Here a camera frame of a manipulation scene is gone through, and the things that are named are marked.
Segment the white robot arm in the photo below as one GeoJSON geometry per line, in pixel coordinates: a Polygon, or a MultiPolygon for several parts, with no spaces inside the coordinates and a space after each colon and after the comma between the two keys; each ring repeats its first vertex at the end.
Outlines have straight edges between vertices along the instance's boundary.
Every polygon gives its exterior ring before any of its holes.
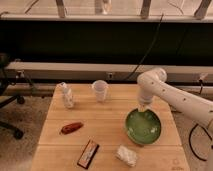
{"type": "Polygon", "coordinates": [[[213,102],[170,86],[166,79],[167,73],[162,68],[141,73],[137,77],[139,104],[145,107],[158,96],[213,133],[213,102]]]}

